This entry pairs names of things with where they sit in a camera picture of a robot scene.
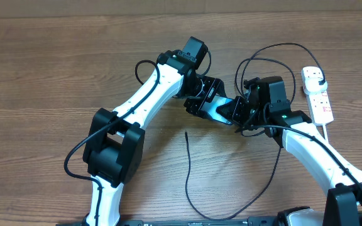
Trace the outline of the Galaxy smartphone blue screen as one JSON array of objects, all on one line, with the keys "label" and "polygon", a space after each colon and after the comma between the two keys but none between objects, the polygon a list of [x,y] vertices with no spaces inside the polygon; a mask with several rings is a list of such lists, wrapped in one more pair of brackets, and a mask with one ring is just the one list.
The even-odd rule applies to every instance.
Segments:
[{"label": "Galaxy smartphone blue screen", "polygon": [[232,99],[230,98],[215,95],[211,102],[203,103],[203,106],[200,109],[202,111],[202,118],[231,125],[232,123],[229,120],[216,111],[218,107],[228,104],[231,101]]}]

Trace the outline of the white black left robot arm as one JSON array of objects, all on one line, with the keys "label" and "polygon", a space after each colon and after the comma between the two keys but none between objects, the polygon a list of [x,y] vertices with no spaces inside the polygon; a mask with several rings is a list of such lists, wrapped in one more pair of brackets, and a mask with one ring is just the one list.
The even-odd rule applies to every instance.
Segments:
[{"label": "white black left robot arm", "polygon": [[152,75],[125,103],[95,113],[82,157],[94,183],[86,225],[118,224],[121,194],[141,163],[145,130],[169,99],[185,99],[194,116],[230,123],[216,111],[228,102],[222,81],[196,72],[208,54],[203,41],[190,37],[182,50],[158,56]]}]

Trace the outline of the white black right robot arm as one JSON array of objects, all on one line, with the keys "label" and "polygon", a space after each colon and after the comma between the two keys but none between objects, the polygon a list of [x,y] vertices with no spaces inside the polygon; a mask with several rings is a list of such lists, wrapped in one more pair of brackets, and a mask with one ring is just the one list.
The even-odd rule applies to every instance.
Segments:
[{"label": "white black right robot arm", "polygon": [[326,194],[323,212],[296,207],[278,213],[275,225],[362,225],[362,171],[345,160],[309,116],[292,111],[281,77],[244,82],[248,93],[227,100],[216,112],[237,131],[262,128],[296,157]]}]

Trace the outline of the white charger plug adapter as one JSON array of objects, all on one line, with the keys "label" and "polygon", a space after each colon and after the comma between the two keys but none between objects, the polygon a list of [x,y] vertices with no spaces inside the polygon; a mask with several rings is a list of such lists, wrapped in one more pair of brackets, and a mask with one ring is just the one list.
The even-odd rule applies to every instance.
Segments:
[{"label": "white charger plug adapter", "polygon": [[303,90],[306,95],[314,95],[327,90],[328,84],[324,82],[320,84],[318,78],[305,77],[303,79]]}]

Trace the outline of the white power strip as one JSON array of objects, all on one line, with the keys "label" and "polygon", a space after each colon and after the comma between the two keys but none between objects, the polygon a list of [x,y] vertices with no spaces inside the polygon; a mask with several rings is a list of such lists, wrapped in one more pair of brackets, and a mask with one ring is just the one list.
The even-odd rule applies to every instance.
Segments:
[{"label": "white power strip", "polygon": [[[323,74],[318,67],[304,67],[300,74],[302,82],[305,77],[318,78],[319,82],[323,81]],[[314,95],[305,94],[305,96],[310,117],[316,126],[325,126],[334,120],[327,90]]]}]

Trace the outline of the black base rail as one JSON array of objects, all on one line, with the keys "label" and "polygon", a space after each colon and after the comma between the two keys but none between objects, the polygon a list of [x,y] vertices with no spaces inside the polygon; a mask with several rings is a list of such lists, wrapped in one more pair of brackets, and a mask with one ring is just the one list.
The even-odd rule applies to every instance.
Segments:
[{"label": "black base rail", "polygon": [[168,221],[142,221],[120,220],[117,226],[286,226],[287,221],[276,216],[248,217],[225,221],[211,220],[168,220]]}]

